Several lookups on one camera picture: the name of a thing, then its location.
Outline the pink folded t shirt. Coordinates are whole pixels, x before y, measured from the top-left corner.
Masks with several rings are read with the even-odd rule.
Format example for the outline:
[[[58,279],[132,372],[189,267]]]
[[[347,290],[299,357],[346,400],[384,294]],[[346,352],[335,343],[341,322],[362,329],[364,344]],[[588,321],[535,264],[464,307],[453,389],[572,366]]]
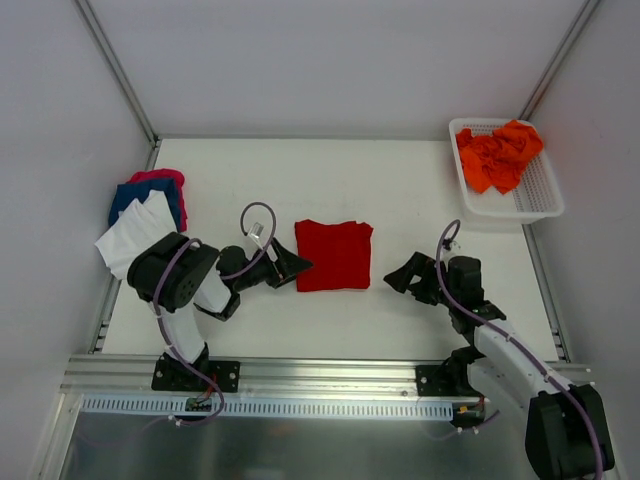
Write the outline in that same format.
[[[144,186],[147,190],[163,191],[179,232],[187,230],[188,215],[184,199],[184,174],[175,169],[162,168],[136,172],[127,184]]]

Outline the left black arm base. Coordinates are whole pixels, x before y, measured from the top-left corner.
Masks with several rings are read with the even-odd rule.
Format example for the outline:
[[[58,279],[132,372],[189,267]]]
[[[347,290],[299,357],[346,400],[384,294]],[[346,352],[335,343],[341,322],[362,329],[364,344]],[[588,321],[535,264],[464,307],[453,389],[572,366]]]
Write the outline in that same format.
[[[186,368],[179,360],[163,353],[157,360],[151,381],[153,391],[163,392],[211,392],[215,383],[223,393],[236,393],[241,373],[241,363],[229,360],[211,360],[208,346],[191,365],[198,374]]]

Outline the white plastic basket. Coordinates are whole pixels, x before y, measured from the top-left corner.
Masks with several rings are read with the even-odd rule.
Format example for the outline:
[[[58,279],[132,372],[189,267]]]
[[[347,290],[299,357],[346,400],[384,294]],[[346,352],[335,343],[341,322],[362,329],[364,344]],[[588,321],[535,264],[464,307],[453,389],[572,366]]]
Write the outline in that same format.
[[[455,118],[449,122],[449,135],[462,198],[464,218],[476,225],[531,224],[554,218],[564,212],[564,201],[546,151],[534,157],[518,186],[502,194],[494,187],[476,192],[465,179],[456,135],[469,129],[473,136],[490,135],[505,126],[508,118]]]

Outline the aluminium mounting rail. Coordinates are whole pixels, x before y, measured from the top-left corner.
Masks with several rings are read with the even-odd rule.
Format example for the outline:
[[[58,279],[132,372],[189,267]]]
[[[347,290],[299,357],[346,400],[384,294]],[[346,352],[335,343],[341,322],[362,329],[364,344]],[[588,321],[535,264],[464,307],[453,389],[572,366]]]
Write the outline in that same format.
[[[73,355],[63,393],[147,393],[157,358]],[[242,398],[392,401],[417,398],[418,361],[240,358]]]

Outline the white folded t shirt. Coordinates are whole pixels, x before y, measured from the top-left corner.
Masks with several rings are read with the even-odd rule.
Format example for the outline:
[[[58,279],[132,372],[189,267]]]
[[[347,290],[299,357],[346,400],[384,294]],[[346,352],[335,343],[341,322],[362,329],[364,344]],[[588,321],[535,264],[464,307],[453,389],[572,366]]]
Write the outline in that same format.
[[[132,262],[162,237],[148,235],[114,235],[109,229],[95,242],[106,267],[117,280],[124,280]]]

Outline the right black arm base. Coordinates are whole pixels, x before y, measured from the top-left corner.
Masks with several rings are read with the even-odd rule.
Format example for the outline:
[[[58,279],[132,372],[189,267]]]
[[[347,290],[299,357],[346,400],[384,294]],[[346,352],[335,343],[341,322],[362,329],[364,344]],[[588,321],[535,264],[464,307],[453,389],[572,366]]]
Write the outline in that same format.
[[[438,364],[418,364],[414,367],[415,386],[419,397],[488,397],[474,389],[468,368],[485,357],[475,347],[454,350]]]

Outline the blue folded t shirt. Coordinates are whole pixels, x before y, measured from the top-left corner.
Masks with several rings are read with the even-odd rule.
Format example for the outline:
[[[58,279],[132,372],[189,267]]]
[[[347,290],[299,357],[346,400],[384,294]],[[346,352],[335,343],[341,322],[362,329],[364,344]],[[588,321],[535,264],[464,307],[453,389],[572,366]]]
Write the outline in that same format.
[[[144,234],[156,238],[178,232],[164,192],[134,184],[117,186],[108,225],[114,235]]]

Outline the red t shirt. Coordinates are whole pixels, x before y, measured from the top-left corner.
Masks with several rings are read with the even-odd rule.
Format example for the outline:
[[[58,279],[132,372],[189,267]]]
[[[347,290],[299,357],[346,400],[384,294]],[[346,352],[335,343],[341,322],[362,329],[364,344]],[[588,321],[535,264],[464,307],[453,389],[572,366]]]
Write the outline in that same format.
[[[298,255],[312,262],[298,275],[297,291],[366,290],[371,285],[372,235],[365,222],[322,224],[307,219],[295,223]]]

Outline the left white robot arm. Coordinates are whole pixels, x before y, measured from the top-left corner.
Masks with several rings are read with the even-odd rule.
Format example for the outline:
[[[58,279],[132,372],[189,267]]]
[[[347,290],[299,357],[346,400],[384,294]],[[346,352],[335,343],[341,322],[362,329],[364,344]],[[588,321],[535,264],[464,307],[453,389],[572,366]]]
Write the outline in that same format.
[[[174,378],[188,390],[208,381],[209,367],[199,360],[207,350],[195,313],[229,320],[241,304],[240,294],[262,283],[278,289],[312,269],[313,263],[272,239],[267,249],[248,257],[240,246],[218,250],[179,233],[169,233],[136,257],[127,283],[147,303],[158,322],[171,359]]]

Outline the orange t shirt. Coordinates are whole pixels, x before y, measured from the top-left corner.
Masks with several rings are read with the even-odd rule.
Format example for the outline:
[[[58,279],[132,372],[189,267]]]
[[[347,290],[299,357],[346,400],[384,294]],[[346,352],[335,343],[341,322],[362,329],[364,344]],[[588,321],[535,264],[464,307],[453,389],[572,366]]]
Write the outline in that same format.
[[[491,135],[464,128],[455,136],[465,181],[479,194],[516,189],[529,163],[544,149],[534,127],[511,120]]]

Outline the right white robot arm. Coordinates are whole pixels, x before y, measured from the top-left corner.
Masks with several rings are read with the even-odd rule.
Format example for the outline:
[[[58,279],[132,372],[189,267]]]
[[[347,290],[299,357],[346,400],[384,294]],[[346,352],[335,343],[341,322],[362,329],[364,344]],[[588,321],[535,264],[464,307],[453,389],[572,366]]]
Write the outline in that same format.
[[[480,260],[438,261],[416,252],[384,278],[395,291],[447,308],[467,342],[437,367],[416,368],[419,395],[489,399],[524,431],[527,459],[541,479],[602,478],[615,457],[602,398],[542,361],[485,297]]]

